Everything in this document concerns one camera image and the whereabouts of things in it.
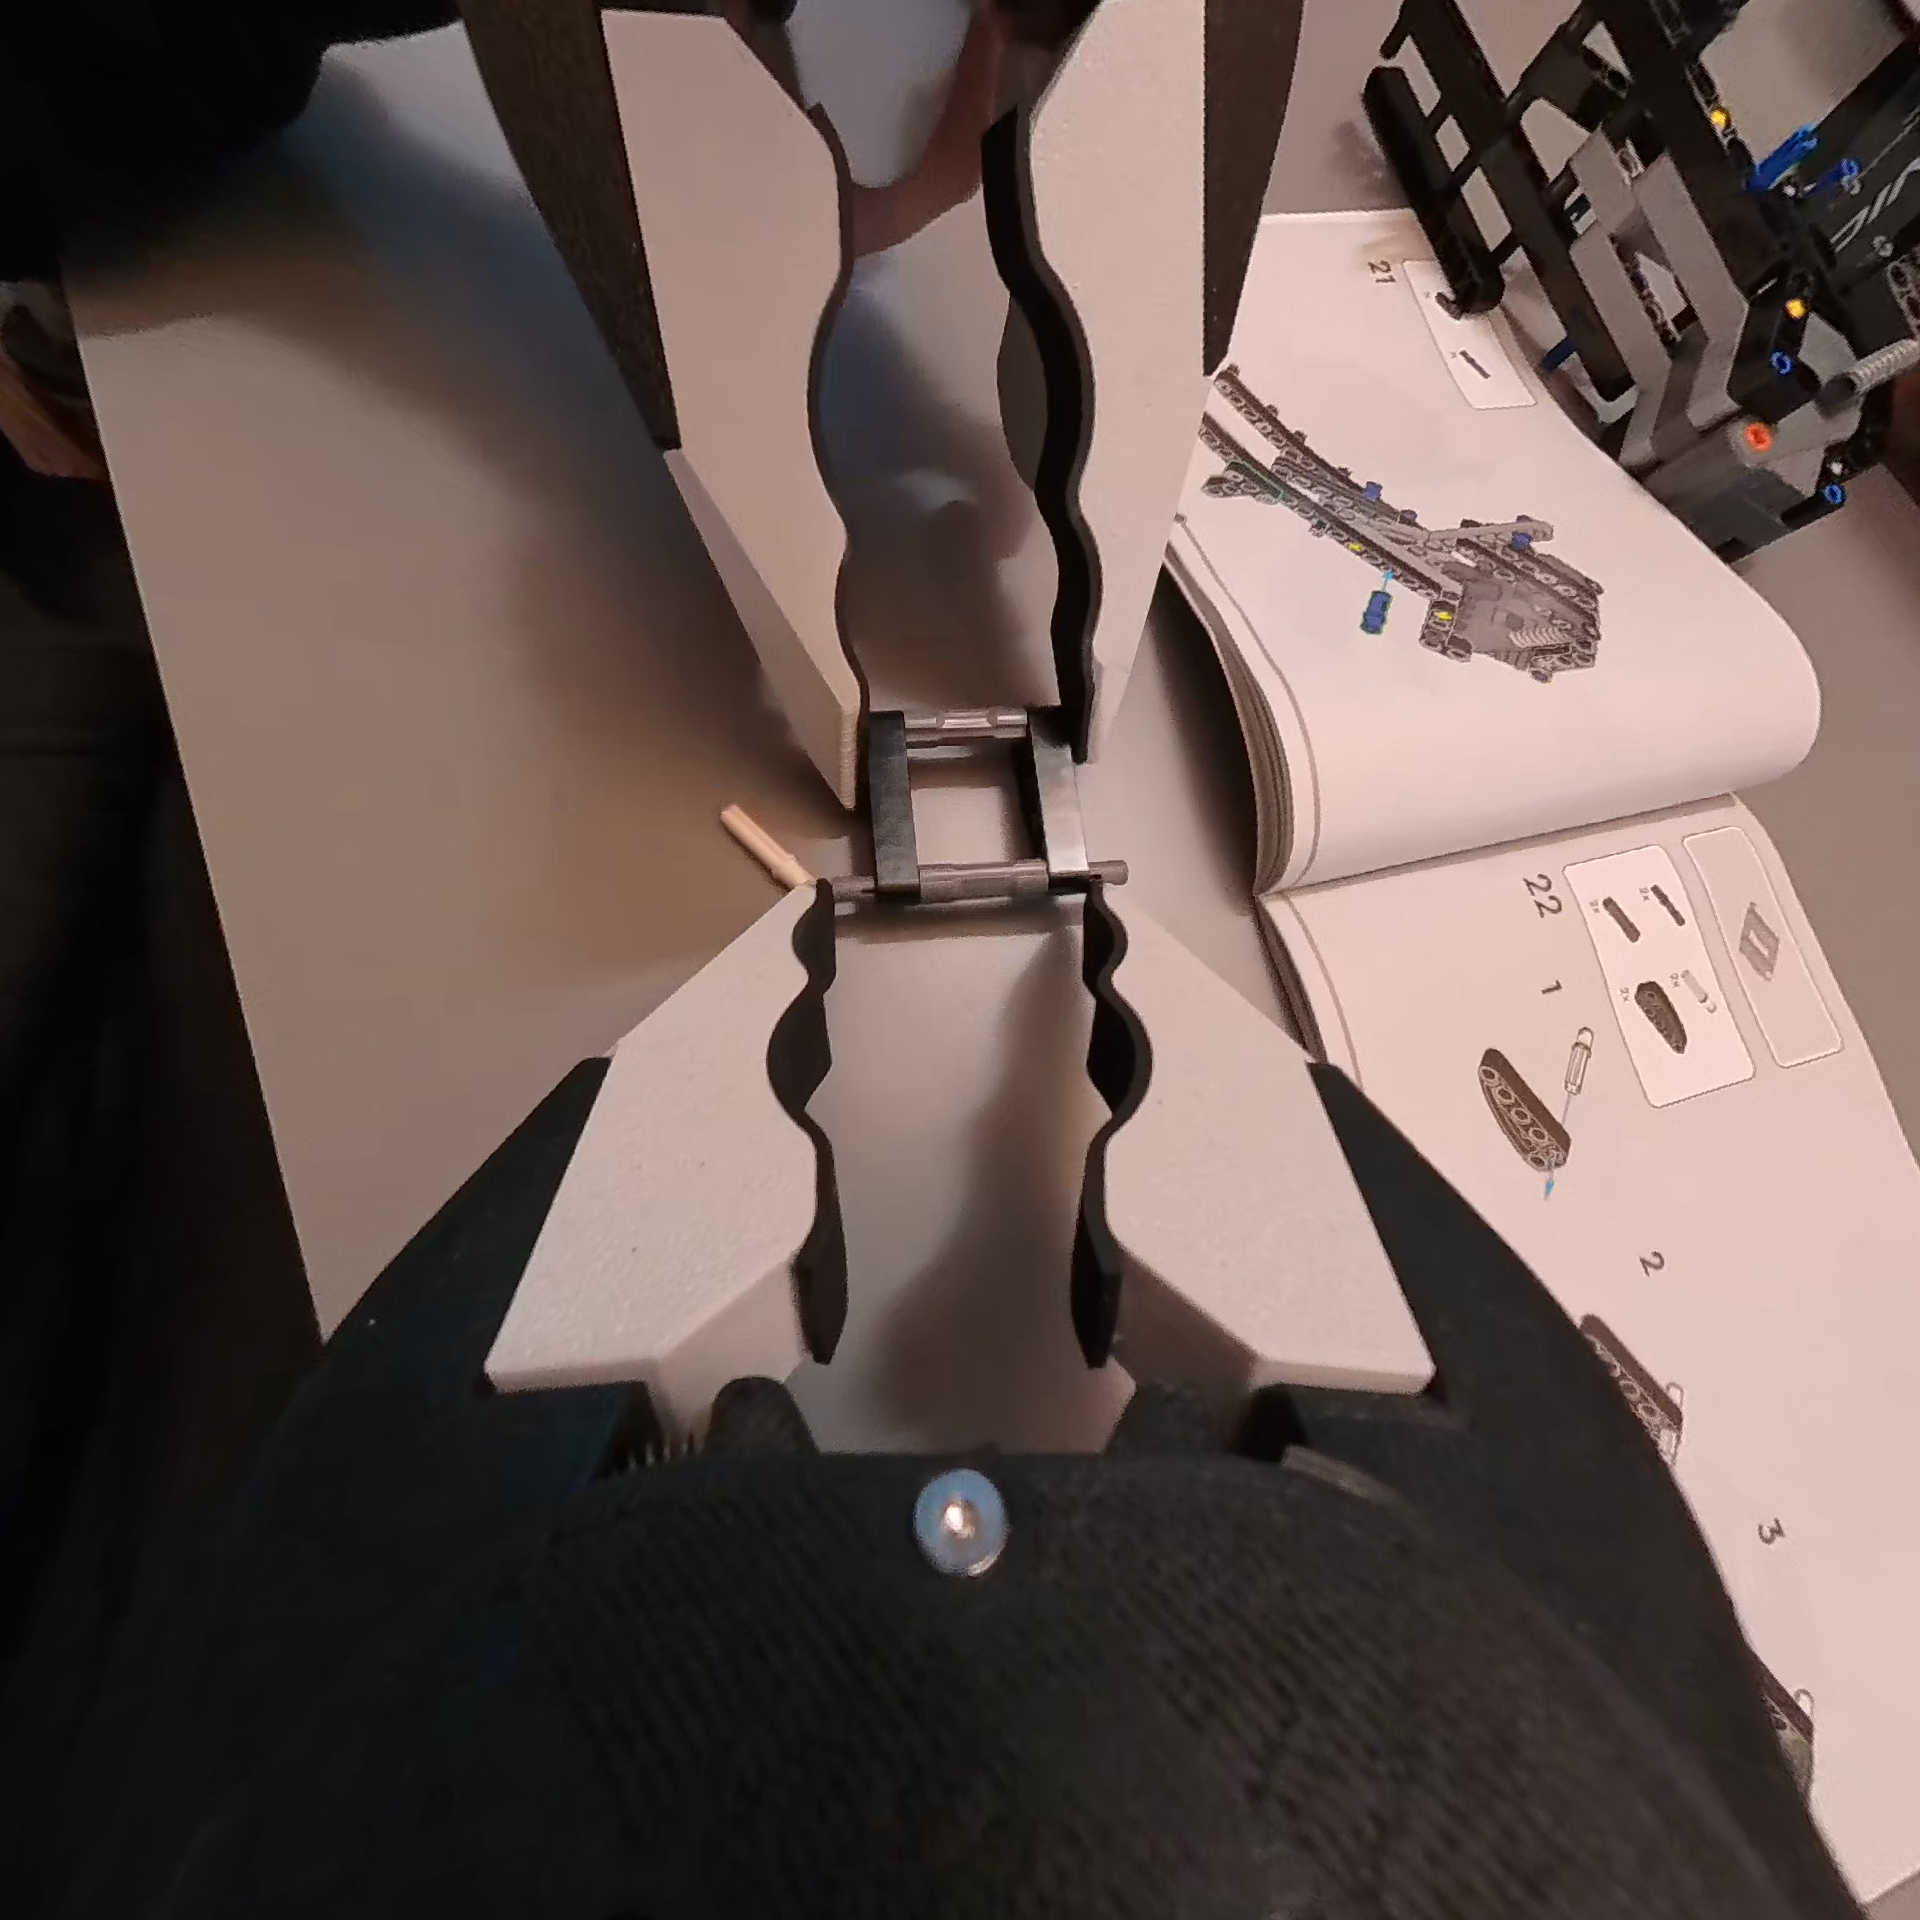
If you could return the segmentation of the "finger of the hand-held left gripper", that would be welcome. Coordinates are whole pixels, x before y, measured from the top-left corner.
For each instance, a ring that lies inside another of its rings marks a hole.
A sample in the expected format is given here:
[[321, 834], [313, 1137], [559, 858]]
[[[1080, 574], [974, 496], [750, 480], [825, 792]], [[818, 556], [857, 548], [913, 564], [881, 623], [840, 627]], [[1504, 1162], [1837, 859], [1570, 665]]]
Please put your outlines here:
[[1039, 354], [1031, 491], [1077, 762], [1130, 676], [1203, 404], [1203, 66], [1203, 4], [1096, 4], [979, 146], [992, 257]]
[[674, 411], [665, 467], [785, 724], [850, 809], [867, 696], [818, 446], [846, 159], [722, 17], [606, 9], [603, 41]]

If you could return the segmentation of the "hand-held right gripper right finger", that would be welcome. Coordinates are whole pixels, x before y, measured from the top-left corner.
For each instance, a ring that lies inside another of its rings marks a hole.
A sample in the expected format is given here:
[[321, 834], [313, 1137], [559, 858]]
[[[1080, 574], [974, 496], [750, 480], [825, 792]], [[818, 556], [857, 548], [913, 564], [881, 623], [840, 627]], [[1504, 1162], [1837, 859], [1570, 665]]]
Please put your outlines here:
[[1237, 1425], [1270, 1388], [1410, 1402], [1427, 1344], [1305, 1050], [1096, 880], [1087, 1144], [1069, 1316], [1091, 1372]]

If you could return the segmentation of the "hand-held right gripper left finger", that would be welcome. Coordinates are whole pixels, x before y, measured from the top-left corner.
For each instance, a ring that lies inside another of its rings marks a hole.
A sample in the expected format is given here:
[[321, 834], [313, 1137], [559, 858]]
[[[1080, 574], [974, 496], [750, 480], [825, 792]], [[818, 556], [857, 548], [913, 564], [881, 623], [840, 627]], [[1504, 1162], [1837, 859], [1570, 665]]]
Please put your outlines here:
[[848, 1324], [831, 1144], [834, 899], [767, 907], [607, 1057], [487, 1356], [502, 1395], [638, 1386], [704, 1426], [723, 1386], [827, 1366]]

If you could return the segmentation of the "small tan brick pin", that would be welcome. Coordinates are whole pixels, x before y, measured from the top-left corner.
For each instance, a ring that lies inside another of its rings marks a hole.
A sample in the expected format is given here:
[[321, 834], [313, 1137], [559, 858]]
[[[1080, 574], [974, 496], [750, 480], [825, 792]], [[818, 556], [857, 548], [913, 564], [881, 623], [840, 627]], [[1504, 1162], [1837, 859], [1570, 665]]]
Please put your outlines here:
[[818, 875], [781, 842], [776, 842], [753, 816], [739, 804], [720, 809], [717, 820], [727, 836], [771, 880], [785, 891], [813, 889]]

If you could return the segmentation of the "black brick frame grey axles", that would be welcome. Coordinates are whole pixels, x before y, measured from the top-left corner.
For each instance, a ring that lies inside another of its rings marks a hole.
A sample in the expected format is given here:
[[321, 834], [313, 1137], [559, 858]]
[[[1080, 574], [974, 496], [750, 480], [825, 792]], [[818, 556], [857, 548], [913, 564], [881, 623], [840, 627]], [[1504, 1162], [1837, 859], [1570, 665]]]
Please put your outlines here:
[[[918, 849], [911, 775], [939, 756], [999, 755], [1014, 782], [1029, 854], [1022, 858], [926, 863]], [[1095, 859], [1077, 782], [1077, 759], [1055, 710], [874, 711], [863, 767], [871, 871], [829, 880], [842, 907], [1018, 906], [1125, 884], [1125, 859]]]

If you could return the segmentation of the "grey desk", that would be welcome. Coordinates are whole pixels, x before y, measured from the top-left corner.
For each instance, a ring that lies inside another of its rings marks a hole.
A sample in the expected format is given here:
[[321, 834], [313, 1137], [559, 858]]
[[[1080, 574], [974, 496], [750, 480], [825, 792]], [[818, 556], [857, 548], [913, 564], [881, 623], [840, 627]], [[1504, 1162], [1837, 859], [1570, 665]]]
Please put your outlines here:
[[[331, 1336], [581, 1059], [774, 897], [846, 816], [750, 641], [495, 127], [458, 31], [326, 59], [295, 129], [74, 267], [134, 586], [247, 1018], [304, 1279]], [[1000, 438], [1003, 289], [977, 195], [855, 267], [831, 337], [850, 632], [907, 703], [1050, 692], [1049, 543]], [[1746, 579], [1825, 698], [1749, 803], [1802, 887], [1915, 1135], [1915, 508], [1873, 478]], [[1098, 854], [1255, 1009], [1251, 807], [1226, 691], [1165, 593]], [[853, 1336], [957, 1305], [1065, 1316], [1098, 1103], [1073, 943], [990, 919], [858, 936], [813, 1110]]]

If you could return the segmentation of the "person's left hand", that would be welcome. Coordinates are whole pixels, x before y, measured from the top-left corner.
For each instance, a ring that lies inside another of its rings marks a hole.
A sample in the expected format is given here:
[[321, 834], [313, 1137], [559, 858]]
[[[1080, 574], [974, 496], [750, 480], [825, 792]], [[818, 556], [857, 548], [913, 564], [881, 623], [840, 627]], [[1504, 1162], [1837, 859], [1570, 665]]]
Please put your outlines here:
[[979, 143], [999, 118], [1003, 52], [995, 7], [976, 4], [918, 155], [891, 183], [853, 187], [855, 259], [895, 250], [977, 192]]

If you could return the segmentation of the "black grey brick truck chassis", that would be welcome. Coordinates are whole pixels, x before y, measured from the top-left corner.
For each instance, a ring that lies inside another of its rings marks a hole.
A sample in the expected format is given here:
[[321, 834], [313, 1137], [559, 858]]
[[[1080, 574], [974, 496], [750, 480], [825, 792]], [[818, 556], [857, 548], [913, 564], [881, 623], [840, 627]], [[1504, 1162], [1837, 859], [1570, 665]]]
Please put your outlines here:
[[1706, 68], [1742, 4], [1589, 2], [1502, 84], [1459, 4], [1405, 2], [1362, 108], [1482, 318], [1527, 267], [1599, 444], [1720, 561], [1822, 521], [1915, 376], [1915, 44], [1752, 153]]

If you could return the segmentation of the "person's dark clothing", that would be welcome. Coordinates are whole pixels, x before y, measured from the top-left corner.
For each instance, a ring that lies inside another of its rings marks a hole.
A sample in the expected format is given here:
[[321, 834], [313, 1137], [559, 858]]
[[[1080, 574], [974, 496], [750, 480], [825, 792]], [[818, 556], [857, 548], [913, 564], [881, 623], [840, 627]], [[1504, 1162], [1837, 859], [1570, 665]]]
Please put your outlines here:
[[109, 1262], [85, 1217], [127, 1070], [119, 995], [159, 779], [159, 696], [64, 295], [70, 243], [170, 208], [297, 121], [326, 52], [434, 2], [1, 4], [5, 1665], [89, 1425]]

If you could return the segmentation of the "open instruction booklet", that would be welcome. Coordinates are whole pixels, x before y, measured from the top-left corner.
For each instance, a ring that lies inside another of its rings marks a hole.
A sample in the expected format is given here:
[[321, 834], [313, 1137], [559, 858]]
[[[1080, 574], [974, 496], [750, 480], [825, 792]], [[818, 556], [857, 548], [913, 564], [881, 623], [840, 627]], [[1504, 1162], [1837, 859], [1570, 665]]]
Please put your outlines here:
[[1547, 1286], [1691, 1502], [1865, 1900], [1915, 1875], [1915, 1159], [1739, 803], [1786, 624], [1403, 210], [1270, 215], [1168, 572], [1306, 1050]]

